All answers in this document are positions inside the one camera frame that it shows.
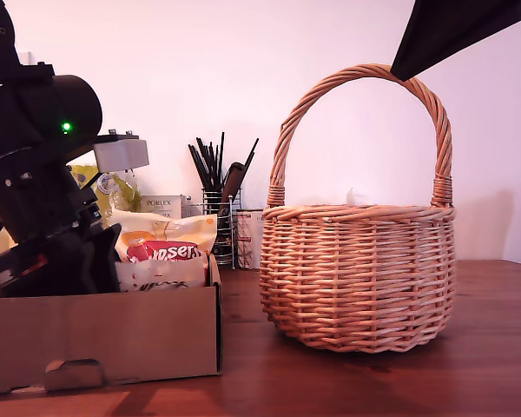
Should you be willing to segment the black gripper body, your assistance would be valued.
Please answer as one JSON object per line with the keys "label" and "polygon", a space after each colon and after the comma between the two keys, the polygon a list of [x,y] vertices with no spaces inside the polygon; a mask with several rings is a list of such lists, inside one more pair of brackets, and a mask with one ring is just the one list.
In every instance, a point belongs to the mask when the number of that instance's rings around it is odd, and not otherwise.
{"label": "black gripper body", "polygon": [[[34,149],[0,156],[0,223],[18,246],[84,244],[102,223],[96,195],[81,189],[61,159]],[[0,255],[0,285],[13,275],[12,249]]]}

